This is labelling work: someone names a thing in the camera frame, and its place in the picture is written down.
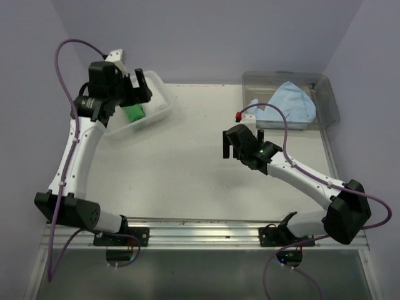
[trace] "green block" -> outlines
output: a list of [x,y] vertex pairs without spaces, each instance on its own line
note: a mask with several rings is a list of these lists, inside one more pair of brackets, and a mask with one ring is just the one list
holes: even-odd
[[129,119],[129,121],[131,123],[146,117],[146,115],[144,114],[144,112],[142,110],[142,107],[139,104],[123,107],[123,109],[126,113],[127,118]]

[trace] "white tabletop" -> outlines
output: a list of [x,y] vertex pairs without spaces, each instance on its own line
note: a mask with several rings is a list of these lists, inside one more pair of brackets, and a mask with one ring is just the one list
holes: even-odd
[[[321,208],[285,182],[222,159],[222,131],[243,107],[240,85],[168,84],[170,116],[96,150],[87,200],[102,210],[140,218],[278,221]],[[282,145],[283,131],[265,140]],[[288,152],[329,174],[320,132],[291,131]]]

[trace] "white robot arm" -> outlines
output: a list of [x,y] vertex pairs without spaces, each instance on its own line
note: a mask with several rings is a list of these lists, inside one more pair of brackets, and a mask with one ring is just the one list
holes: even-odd
[[[123,63],[123,50],[111,51],[104,61],[89,67],[89,82],[84,84],[74,103],[79,118],[79,134],[72,119],[66,149],[56,176],[46,193],[38,192],[35,205],[51,221],[60,185],[62,202],[57,224],[81,228],[92,232],[127,234],[126,218],[101,210],[98,203],[86,200],[86,184],[94,152],[114,114],[116,106],[132,106],[150,101],[152,96],[141,69],[135,70],[139,87],[133,88]],[[67,169],[61,180],[64,165],[73,142],[76,143]]]
[[[301,214],[292,212],[278,227],[266,227],[263,236],[275,246],[295,243],[314,234],[328,234],[340,243],[350,244],[371,216],[368,200],[366,197],[334,189],[331,186],[343,186],[362,193],[363,186],[355,180],[345,183],[323,175],[291,156],[289,156],[290,163],[282,148],[271,142],[264,142],[262,131],[258,131],[255,137],[254,131],[255,126],[249,126],[246,122],[224,131],[223,157],[229,158],[229,148],[232,145],[233,157],[244,165],[287,182],[307,194],[324,209]],[[323,179],[329,185],[322,185],[299,171],[294,165],[301,167],[315,178]]]

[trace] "red clip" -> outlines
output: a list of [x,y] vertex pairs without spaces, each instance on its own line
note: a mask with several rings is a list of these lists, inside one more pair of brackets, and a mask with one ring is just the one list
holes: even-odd
[[239,123],[240,121],[242,121],[242,113],[241,113],[240,111],[238,111],[238,112],[236,113],[235,118],[236,118],[236,122],[237,122],[237,123]]

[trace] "blue cloth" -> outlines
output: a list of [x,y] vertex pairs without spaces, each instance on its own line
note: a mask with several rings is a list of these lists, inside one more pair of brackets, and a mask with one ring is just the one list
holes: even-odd
[[[258,103],[258,99],[250,102],[250,104],[255,103]],[[289,81],[276,90],[268,103],[279,108],[288,122],[311,123],[317,113],[315,104],[309,96]],[[252,107],[247,111],[255,115],[258,121],[283,121],[281,115],[271,107],[266,106],[265,110]]]

